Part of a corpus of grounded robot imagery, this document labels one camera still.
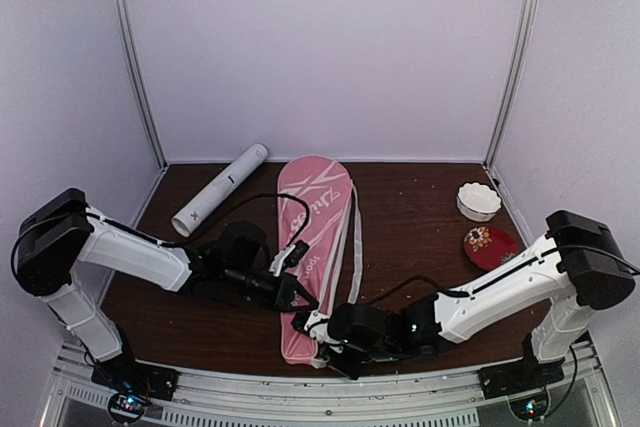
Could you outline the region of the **pink racket cover bag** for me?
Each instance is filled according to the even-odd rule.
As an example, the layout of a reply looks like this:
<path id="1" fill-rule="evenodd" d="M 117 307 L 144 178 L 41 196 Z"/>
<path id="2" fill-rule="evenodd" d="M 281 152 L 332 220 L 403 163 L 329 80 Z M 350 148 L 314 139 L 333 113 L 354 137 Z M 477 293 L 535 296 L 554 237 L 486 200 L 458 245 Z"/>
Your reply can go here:
<path id="1" fill-rule="evenodd" d="M 314 310 L 329 317 L 343 266 L 348 233 L 353 233 L 353 273 L 347 302 L 359 298 L 363 274 L 362 219 L 358 192 L 344 165 L 324 156 L 309 155 L 287 163 L 280 171 L 277 192 L 294 196 L 306 203 L 282 197 L 278 200 L 278 240 L 283 249 L 289 241 L 299 239 L 309 250 L 296 267 L 288 272 L 318 301 Z M 292 327 L 294 315 L 280 315 L 280 350 L 291 365 L 327 366 L 322 348 L 334 345 L 319 343 Z"/>

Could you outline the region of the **white shuttlecock tube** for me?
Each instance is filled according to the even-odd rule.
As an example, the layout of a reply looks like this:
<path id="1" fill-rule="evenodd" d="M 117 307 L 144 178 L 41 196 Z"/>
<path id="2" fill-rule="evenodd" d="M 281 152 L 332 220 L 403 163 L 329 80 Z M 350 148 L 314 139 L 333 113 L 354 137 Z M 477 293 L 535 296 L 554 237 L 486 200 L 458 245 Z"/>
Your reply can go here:
<path id="1" fill-rule="evenodd" d="M 203 222 L 268 158 L 269 151 L 255 143 L 225 167 L 171 219 L 174 230 L 190 238 Z"/>

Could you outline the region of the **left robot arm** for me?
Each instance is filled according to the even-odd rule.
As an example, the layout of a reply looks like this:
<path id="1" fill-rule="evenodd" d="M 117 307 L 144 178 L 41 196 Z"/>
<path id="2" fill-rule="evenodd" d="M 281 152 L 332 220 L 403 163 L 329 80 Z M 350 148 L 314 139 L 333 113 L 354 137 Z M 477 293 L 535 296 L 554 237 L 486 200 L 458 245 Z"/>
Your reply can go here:
<path id="1" fill-rule="evenodd" d="M 18 285 L 41 299 L 123 391 L 144 380 L 128 357 L 125 336 L 75 279 L 78 263 L 93 264 L 179 295 L 213 298 L 230 290 L 280 313 L 318 308 L 316 296 L 292 274 L 309 250 L 295 238 L 272 255 L 264 231 L 250 222 L 227 225 L 219 238 L 200 246 L 168 242 L 106 217 L 83 191 L 69 188 L 20 226 L 10 253 Z"/>

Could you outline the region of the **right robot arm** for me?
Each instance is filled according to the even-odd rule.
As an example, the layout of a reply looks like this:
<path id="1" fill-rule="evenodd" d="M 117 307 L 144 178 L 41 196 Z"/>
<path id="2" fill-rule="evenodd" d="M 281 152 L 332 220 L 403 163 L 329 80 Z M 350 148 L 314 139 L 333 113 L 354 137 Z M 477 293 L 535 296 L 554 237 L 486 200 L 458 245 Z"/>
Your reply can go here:
<path id="1" fill-rule="evenodd" d="M 610 228 L 591 218 L 558 210 L 547 231 L 500 267 L 458 287 L 438 289 L 398 313 L 373 304 L 342 304 L 327 334 L 329 368 L 356 380 L 375 363 L 426 361 L 529 306 L 551 308 L 525 343 L 513 366 L 519 387 L 535 387 L 563 360 L 597 311 L 626 300 L 638 268 L 623 258 Z"/>

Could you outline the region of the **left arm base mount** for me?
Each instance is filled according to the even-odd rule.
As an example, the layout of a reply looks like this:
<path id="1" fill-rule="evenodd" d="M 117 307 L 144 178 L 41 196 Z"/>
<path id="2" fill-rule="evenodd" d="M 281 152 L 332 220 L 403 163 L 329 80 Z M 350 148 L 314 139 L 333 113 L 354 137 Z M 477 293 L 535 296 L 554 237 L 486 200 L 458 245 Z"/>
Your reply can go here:
<path id="1" fill-rule="evenodd" d="M 124 335 L 121 353 L 110 360 L 95 360 L 91 375 L 93 383 L 114 391 L 164 401 L 173 399 L 178 378 L 175 369 L 137 361 Z"/>

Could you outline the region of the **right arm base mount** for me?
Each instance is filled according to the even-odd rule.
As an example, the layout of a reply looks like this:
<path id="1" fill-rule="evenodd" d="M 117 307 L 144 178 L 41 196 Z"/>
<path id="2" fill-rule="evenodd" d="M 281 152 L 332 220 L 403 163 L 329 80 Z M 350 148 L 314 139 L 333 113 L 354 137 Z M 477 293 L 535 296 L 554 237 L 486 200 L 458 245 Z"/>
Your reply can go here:
<path id="1" fill-rule="evenodd" d="M 483 367 L 478 371 L 485 399 L 539 389 L 564 379 L 564 359 L 540 362 L 534 355 L 531 334 L 525 337 L 522 347 L 524 355 L 521 359 Z"/>

